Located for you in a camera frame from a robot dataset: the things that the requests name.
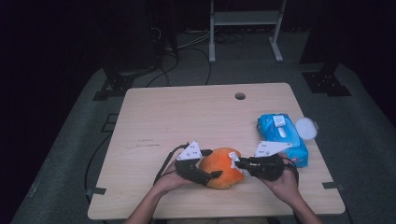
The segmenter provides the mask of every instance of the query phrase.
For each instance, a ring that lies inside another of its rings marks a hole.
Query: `wet wipes package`
[[[258,119],[257,128],[266,141],[289,143],[290,147],[283,152],[297,167],[308,165],[308,150],[303,139],[314,139],[318,133],[311,119],[299,119],[294,125],[287,114],[265,114]]]

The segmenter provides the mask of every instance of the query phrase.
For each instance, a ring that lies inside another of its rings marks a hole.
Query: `gray floor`
[[[269,34],[245,35],[231,45],[217,45],[217,61],[211,65],[209,85],[287,82],[306,117],[319,126],[316,141],[334,181],[346,189],[341,195],[355,223],[393,223],[396,219],[396,132],[375,105],[359,78],[339,65],[335,75],[352,96],[329,97],[311,93],[302,72],[317,71],[321,64],[299,64],[308,33],[281,32],[278,45],[284,57],[277,63],[268,43]],[[179,44],[197,36],[178,36]],[[208,52],[207,43],[194,48]],[[175,64],[166,57],[164,69]],[[135,80],[134,88],[146,87],[160,70]],[[192,49],[180,52],[177,67],[168,73],[171,86],[205,85],[209,64]],[[84,178],[90,158],[108,133],[101,132],[108,114],[118,113],[122,97],[106,101],[92,98],[103,85],[103,70],[92,74],[60,131],[39,175],[21,204],[13,223],[96,223],[87,217]],[[164,77],[150,85],[165,86]],[[88,188],[93,188],[106,155],[108,140],[99,147],[88,169]],[[281,223],[294,223],[280,217]],[[322,216],[325,223],[349,223],[347,213]],[[108,220],[107,223],[121,223]]]

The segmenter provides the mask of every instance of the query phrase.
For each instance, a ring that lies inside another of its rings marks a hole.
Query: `tissue box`
[[[260,135],[266,141],[291,143],[284,150],[297,167],[308,165],[308,150],[287,114],[265,114],[258,119]]]

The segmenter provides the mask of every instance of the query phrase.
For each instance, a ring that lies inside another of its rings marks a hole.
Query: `black strap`
[[[297,181],[297,186],[298,186],[300,176],[298,174],[297,167],[295,165],[290,164],[290,163],[289,164],[285,164],[285,167],[287,167],[287,168],[289,168],[289,169],[291,169],[293,171],[294,176],[295,176],[296,181]]]
[[[158,179],[161,178],[161,176],[163,175],[163,171],[165,170],[166,166],[168,165],[169,161],[172,159],[173,155],[175,154],[176,151],[178,151],[181,148],[186,148],[188,147],[190,144],[187,143],[186,145],[180,145],[178,147],[176,147],[175,149],[173,149],[171,152],[169,152],[168,157],[166,158],[166,160],[163,162],[163,167],[161,167],[160,171],[158,172],[158,174],[155,176],[155,180],[154,180],[154,184],[157,182]]]

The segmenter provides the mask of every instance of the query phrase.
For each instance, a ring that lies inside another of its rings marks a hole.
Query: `wooden table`
[[[238,100],[236,94],[246,98]],[[168,153],[196,140],[201,148],[232,147],[253,156],[260,142],[256,130],[262,114],[304,115],[286,83],[130,89],[120,111],[97,182],[92,219],[127,218],[153,184]],[[329,170],[314,140],[306,142],[309,166],[299,169],[300,191],[317,214],[345,211]],[[186,186],[165,195],[155,218],[262,217],[291,215],[291,209],[255,177],[230,189]]]

